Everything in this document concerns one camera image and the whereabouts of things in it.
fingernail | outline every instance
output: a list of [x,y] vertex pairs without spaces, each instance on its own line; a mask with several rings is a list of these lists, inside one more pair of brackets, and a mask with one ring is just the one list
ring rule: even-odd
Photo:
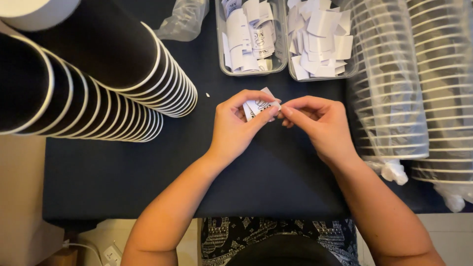
[[283,107],[282,107],[282,111],[283,111],[284,114],[287,115],[287,116],[291,116],[291,114],[292,114],[291,109],[289,109],[289,107],[287,107],[287,106],[283,106]]
[[274,116],[278,113],[278,107],[277,106],[272,106],[271,109],[269,110],[269,113],[271,116]]

forearm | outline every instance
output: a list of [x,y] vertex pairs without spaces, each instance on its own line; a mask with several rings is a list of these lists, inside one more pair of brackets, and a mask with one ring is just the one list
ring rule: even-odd
[[127,242],[142,251],[170,251],[177,247],[195,210],[215,177],[227,166],[205,154],[190,165],[141,213]]
[[374,255],[403,257],[434,250],[417,216],[359,157],[331,168]]

dark blue tablecloth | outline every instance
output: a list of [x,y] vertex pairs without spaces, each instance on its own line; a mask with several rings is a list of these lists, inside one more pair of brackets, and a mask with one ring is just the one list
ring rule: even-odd
[[[121,0],[120,4],[159,28],[174,1]],[[164,44],[197,87],[197,107],[183,118],[165,117],[161,134],[148,143],[48,138],[43,198],[47,221],[137,218],[208,149],[216,105],[242,89],[269,87],[283,102],[304,95],[345,102],[344,80],[299,83],[287,68],[264,77],[226,76],[219,68],[213,1],[195,40]],[[404,186],[388,185],[416,213],[448,212],[430,183],[409,180]],[[466,209],[473,210],[471,205]],[[331,172],[307,136],[275,121],[217,177],[195,216],[335,219],[349,215]]]

plastic bag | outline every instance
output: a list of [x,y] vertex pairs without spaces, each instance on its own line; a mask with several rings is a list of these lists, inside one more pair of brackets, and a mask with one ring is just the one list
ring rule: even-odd
[[470,0],[408,2],[430,156],[412,177],[434,183],[447,207],[473,201],[473,8]]
[[208,12],[209,0],[176,0],[172,16],[154,32],[161,40],[190,42],[200,34]]
[[349,79],[352,132],[362,159],[403,185],[399,160],[429,155],[411,22],[405,0],[347,0],[358,72]]

clear plastic container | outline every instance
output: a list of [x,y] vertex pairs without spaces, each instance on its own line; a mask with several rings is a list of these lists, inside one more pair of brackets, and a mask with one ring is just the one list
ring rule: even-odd
[[[287,3],[288,3],[288,0],[284,0],[284,7],[287,7]],[[288,8],[285,8],[285,15],[284,15],[284,19],[287,21],[287,15],[289,13],[289,9]],[[285,23],[285,32],[287,33],[288,32],[288,25],[287,23]],[[317,78],[317,77],[311,77],[311,78],[308,78],[308,79],[305,79],[305,80],[298,80],[296,78],[296,71],[294,70],[294,66],[292,65],[292,60],[291,60],[291,53],[289,52],[289,48],[290,48],[290,45],[289,45],[289,35],[286,34],[286,43],[287,43],[287,46],[286,46],[286,53],[288,55],[288,61],[289,61],[289,73],[291,74],[291,77],[295,80],[295,81],[299,81],[299,82],[306,82],[306,81],[316,81],[316,80],[337,80],[337,79],[346,79],[346,78],[351,78],[353,77],[357,72],[358,72],[358,58],[356,56],[353,56],[354,54],[356,54],[356,47],[355,47],[355,44],[353,43],[353,47],[351,49],[351,58],[348,59],[348,60],[345,60],[345,62],[347,63],[345,65],[345,72],[343,74],[340,74],[336,77],[320,77],[320,78]]]
[[225,12],[221,0],[215,0],[215,13],[217,17],[217,40],[219,41],[219,59],[220,69],[228,76],[264,76],[271,73],[277,73],[283,70],[288,63],[288,46],[286,44],[287,26],[286,26],[286,1],[285,0],[268,0],[274,16],[274,30],[276,32],[276,43],[274,44],[275,52],[271,57],[272,70],[254,71],[254,72],[232,72],[229,67],[225,66],[223,56],[222,32],[227,33],[227,23],[225,20]]

